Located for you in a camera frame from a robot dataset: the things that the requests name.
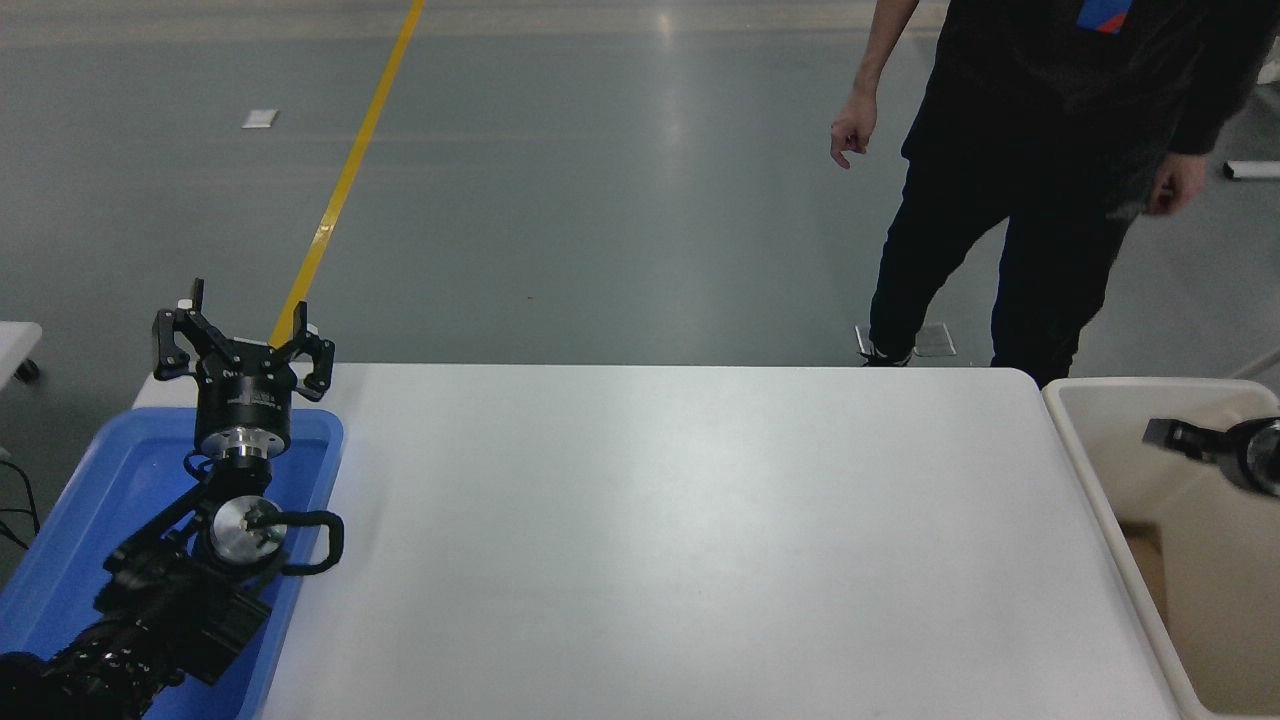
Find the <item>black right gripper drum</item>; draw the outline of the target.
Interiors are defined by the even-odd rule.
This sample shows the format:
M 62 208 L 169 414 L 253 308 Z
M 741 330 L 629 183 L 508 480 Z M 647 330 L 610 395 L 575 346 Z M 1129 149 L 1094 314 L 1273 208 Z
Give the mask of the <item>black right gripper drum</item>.
M 1242 491 L 1260 491 L 1248 462 L 1251 442 L 1260 429 L 1261 420 L 1240 421 L 1226 429 L 1219 441 L 1219 470 L 1230 484 Z

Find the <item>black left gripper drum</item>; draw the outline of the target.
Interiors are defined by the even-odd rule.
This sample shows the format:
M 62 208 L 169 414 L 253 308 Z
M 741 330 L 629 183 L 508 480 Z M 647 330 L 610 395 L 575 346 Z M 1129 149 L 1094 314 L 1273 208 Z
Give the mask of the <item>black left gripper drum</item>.
M 198 397 L 195 434 L 210 437 L 237 427 L 291 433 L 296 374 L 289 365 L 265 366 L 270 351 L 262 345 L 236 348 L 237 366 L 218 352 L 200 357 L 196 366 Z

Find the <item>person's left hand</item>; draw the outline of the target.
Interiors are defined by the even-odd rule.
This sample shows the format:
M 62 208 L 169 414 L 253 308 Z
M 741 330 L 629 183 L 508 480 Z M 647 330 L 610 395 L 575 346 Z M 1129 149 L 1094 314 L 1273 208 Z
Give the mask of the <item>person's left hand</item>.
M 1167 152 L 1160 163 L 1146 206 L 1147 217 L 1172 217 L 1201 195 L 1208 156 Z

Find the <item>person's right hand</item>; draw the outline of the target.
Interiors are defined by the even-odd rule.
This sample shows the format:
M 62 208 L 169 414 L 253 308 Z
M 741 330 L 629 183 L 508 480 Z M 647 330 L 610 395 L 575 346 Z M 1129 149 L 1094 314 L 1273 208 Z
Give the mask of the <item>person's right hand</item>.
M 851 168 L 850 155 L 865 155 L 878 120 L 873 92 L 854 90 L 829 124 L 829 156 L 842 170 Z

